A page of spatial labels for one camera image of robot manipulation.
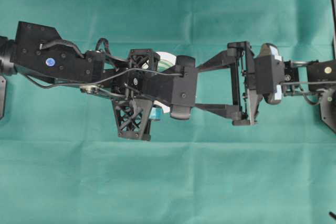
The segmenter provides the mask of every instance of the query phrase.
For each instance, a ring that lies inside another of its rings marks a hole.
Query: screw
[[[324,69],[324,72],[325,72],[326,74],[331,73],[331,71],[332,71],[331,67],[326,67],[326,68]]]
[[[289,74],[285,75],[285,81],[290,81],[291,76]]]

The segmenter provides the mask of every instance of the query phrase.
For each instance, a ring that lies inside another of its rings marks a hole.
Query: wire
[[[104,92],[104,93],[106,93],[106,94],[112,96],[112,97],[120,97],[120,98],[125,97],[125,95],[123,95],[123,94],[112,93],[112,92],[110,92],[110,91],[107,91],[107,90],[105,90],[105,89],[102,89],[101,87],[97,87],[97,89],[98,89],[99,91],[101,91],[101,92]]]
[[[75,50],[75,52],[84,59],[83,54],[80,52],[79,48],[75,43],[72,43],[71,41],[64,40],[64,39],[55,39],[51,42],[45,43],[45,44],[40,44],[40,50],[48,49],[50,47],[56,46],[56,45],[62,45],[66,47],[71,47]]]
[[[121,76],[125,73],[128,73],[128,72],[131,72],[131,71],[143,71],[143,72],[149,72],[149,73],[155,73],[155,74],[159,74],[159,75],[162,75],[162,76],[182,76],[181,73],[162,73],[162,72],[157,72],[157,71],[154,71],[154,70],[149,70],[149,69],[142,69],[142,68],[130,68],[130,69],[127,69],[121,73],[117,73],[115,74],[114,76],[110,76],[110,77],[107,77],[105,79],[102,79],[102,80],[99,80],[99,81],[95,81],[95,82],[88,82],[88,83],[85,83],[85,82],[61,82],[61,83],[57,83],[57,84],[52,84],[52,85],[49,85],[49,86],[44,86],[44,85],[41,85],[40,83],[34,81],[31,77],[29,77],[28,75],[26,74],[22,74],[24,77],[26,77],[30,82],[32,82],[33,84],[35,84],[36,86],[39,86],[40,88],[43,88],[43,89],[51,89],[51,88],[54,88],[54,87],[57,87],[57,86],[81,86],[81,85],[96,85],[96,84],[100,84],[102,82],[105,82],[105,81],[109,81],[109,80],[112,80],[118,76]]]
[[[299,85],[299,89],[301,90],[301,92],[304,92],[304,89],[301,87],[301,85]],[[315,106],[315,105],[319,105],[322,101],[322,95],[318,95],[319,97],[319,100],[317,102],[313,102],[311,100],[309,100],[309,98],[307,97],[306,94],[302,93],[302,96],[303,98],[305,99],[305,101],[309,104],[309,105],[312,105],[312,106]]]
[[[336,84],[336,81],[295,81],[295,82],[283,82],[280,85],[289,86],[289,85],[300,85],[300,84],[308,84],[308,85]]]
[[[110,46],[109,46],[109,41],[105,38],[100,38],[98,41],[97,41],[97,44],[96,44],[96,51],[99,50],[99,47],[101,44],[104,44],[104,49],[105,49],[105,52],[108,53],[109,55],[112,55],[111,52],[110,52]]]

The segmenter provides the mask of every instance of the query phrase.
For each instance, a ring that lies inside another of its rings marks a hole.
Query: green cloth
[[[56,27],[82,51],[153,48],[196,64],[248,40],[285,60],[332,59],[330,0],[0,0],[0,35],[19,20]],[[303,98],[262,102],[256,126],[193,109],[165,115],[152,142],[117,138],[111,102],[7,78],[0,121],[0,223],[332,223],[335,134]],[[227,70],[199,76],[197,102],[231,103]]]

